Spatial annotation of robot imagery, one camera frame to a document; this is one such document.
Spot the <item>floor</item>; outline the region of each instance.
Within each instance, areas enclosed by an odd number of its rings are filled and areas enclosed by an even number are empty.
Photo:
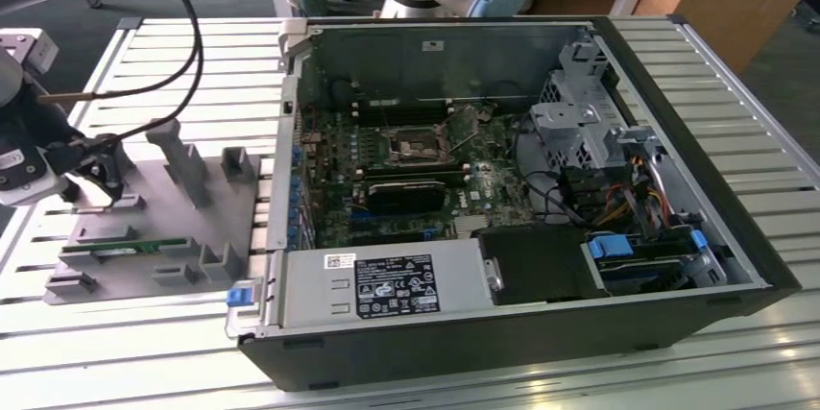
[[[800,5],[743,72],[743,82],[815,160],[820,161],[820,28]]]
[[[51,92],[80,91],[122,17],[182,17],[178,0],[103,0],[92,10],[84,0],[52,0],[0,17],[0,28],[36,27],[48,31],[60,54],[43,84]],[[271,0],[192,0],[203,17],[271,16]],[[368,15],[379,0],[330,0],[340,15]],[[800,6],[771,43],[750,64],[743,81],[775,117],[820,160],[820,31],[806,29],[814,13]],[[4,227],[0,210],[0,229]]]

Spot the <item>circuit board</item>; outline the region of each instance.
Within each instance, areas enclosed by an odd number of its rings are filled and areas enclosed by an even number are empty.
[[[475,229],[531,223],[535,211],[508,158],[514,117],[492,117],[487,109],[463,105],[436,126],[362,127],[350,113],[310,114],[303,142],[316,247],[467,238]],[[379,172],[428,164],[458,172],[460,186],[444,190],[442,208],[382,215],[358,204],[363,167]]]

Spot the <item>slotted metal table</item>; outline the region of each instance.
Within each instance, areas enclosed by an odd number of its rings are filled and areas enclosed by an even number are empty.
[[[208,62],[182,114],[203,156],[244,145],[264,157],[252,248],[266,244],[276,149],[279,20],[203,20]],[[288,394],[224,334],[224,293],[48,306],[44,283],[75,218],[55,198],[18,211],[0,239],[0,407],[730,409],[820,405],[820,170],[687,25],[615,24],[804,285],[756,315],[667,350]],[[186,20],[120,29],[87,90],[152,84],[184,61]],[[79,104],[87,134],[164,115],[191,77],[150,95]],[[646,120],[628,90],[623,96]],[[143,137],[136,158],[160,153]]]

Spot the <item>black plastic cover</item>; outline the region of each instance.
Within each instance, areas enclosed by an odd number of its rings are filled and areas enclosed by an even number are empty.
[[[498,305],[592,300],[607,294],[595,284],[580,246],[584,229],[535,224],[480,229],[474,233],[482,257],[499,264],[504,288]]]

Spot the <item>red wire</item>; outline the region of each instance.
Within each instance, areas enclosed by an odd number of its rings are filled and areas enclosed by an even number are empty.
[[[658,197],[662,198],[662,208],[663,208],[662,211],[664,213],[664,223],[667,223],[667,226],[668,226],[670,225],[670,201],[667,200],[667,196],[662,192],[652,189],[651,187],[647,187],[647,190],[658,194]]]
[[[615,192],[616,189],[620,189],[622,187],[624,187],[623,184],[616,184],[614,187],[610,188],[610,191],[607,193],[607,200],[606,200],[607,207],[604,208],[604,213],[610,211],[610,199],[612,199],[612,193]]]

